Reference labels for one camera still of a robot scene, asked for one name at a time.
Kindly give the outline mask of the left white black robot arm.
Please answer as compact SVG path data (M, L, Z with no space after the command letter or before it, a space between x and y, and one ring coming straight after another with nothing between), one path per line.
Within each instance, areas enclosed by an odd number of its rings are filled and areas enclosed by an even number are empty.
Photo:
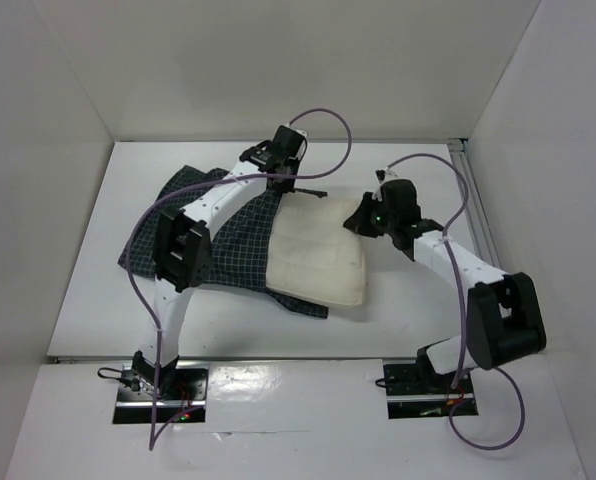
M150 397L162 399L174 390L185 312L209 275L214 237L248 202L272 188L290 187L306 150L307 133L281 125L272 139L245 150L198 199L159 214L152 253L156 290L148 305L152 326L132 360Z

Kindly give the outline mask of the dark blue checkered pillowcase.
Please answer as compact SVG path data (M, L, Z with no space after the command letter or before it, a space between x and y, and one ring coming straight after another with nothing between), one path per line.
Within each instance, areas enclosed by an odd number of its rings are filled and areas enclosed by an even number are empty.
M183 187L222 179L227 173L227 170L221 168L203 172L185 165L162 187L157 199ZM152 250L160 211L163 208L181 208L199 199L210 188L188 191L169 199L164 207L150 213L132 243L130 260L134 275L154 280ZM206 277L205 285L264 294L289 312L326 319L329 314L328 307L276 293L266 286L271 230L282 198L283 195L274 191L266 191L248 202L224 224L212 240L213 265Z

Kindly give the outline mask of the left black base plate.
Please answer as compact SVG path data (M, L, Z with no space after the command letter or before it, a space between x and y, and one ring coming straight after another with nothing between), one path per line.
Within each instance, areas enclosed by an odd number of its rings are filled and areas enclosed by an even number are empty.
M100 379L118 384L112 423L115 425L151 422L152 387L128 366L101 367ZM186 366L175 371L173 383L158 394L158 424L173 418L174 423L204 423L209 370L204 366Z

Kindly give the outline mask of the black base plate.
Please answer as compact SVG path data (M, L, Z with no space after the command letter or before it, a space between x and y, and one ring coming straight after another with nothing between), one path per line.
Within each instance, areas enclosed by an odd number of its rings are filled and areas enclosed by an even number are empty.
M390 420L448 417L452 409L455 416L479 415L469 373L452 389L452 374L423 379L414 359L387 361L382 368L374 384L385 393Z
M112 423L115 425L151 422L152 387L128 366L101 367L100 379L118 384ZM158 394L158 424L173 418L174 423L204 423L209 370L204 366L186 366L175 371L173 383Z

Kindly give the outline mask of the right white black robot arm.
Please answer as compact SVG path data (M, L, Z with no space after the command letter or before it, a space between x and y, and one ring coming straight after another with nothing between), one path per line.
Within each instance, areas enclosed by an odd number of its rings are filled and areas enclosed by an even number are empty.
M546 348L533 280L486 263L424 218L411 181L389 180L365 193L343 226L367 238L389 237L409 260L458 293L460 334L417 352L411 379L422 390L445 389L469 370L492 370Z

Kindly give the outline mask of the cream white pillow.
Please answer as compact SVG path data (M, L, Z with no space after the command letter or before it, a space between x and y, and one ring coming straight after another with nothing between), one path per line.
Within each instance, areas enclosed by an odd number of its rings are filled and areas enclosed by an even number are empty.
M361 306L365 255L360 237L343 227L358 206L353 199L283 196L268 244L267 288L324 307Z

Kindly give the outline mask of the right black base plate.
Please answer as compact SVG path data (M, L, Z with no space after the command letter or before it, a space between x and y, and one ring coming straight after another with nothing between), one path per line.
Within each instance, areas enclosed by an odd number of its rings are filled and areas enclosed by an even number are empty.
M374 384L385 393L390 420L448 417L452 409L455 416L479 415L469 373L452 389L452 374L423 379L414 359L387 361L382 368Z

